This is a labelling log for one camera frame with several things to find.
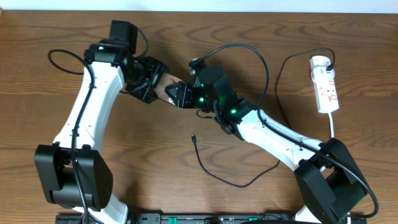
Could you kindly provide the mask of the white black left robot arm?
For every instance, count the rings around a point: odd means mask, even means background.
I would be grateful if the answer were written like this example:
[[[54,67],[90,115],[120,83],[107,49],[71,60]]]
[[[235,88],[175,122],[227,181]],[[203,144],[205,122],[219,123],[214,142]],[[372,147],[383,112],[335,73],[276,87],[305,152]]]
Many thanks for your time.
[[[50,145],[34,154],[49,203],[81,212],[81,223],[126,223],[129,209],[113,194],[113,175],[102,158],[104,130],[119,93],[145,103],[167,67],[136,54],[141,31],[128,21],[113,21],[109,37],[91,44],[80,62],[83,81],[71,113]]]

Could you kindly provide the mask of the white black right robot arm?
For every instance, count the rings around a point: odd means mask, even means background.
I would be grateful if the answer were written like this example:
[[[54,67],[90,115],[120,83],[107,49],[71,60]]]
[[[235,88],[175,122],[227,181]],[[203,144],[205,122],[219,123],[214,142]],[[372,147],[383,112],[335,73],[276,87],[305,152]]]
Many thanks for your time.
[[[214,113],[226,134],[263,148],[294,172],[305,203],[294,216],[296,221],[362,219],[351,210],[368,195],[369,185],[340,140],[321,142],[273,120],[255,104],[238,98],[219,66],[204,68],[193,83],[166,75],[161,84],[159,91],[170,104]]]

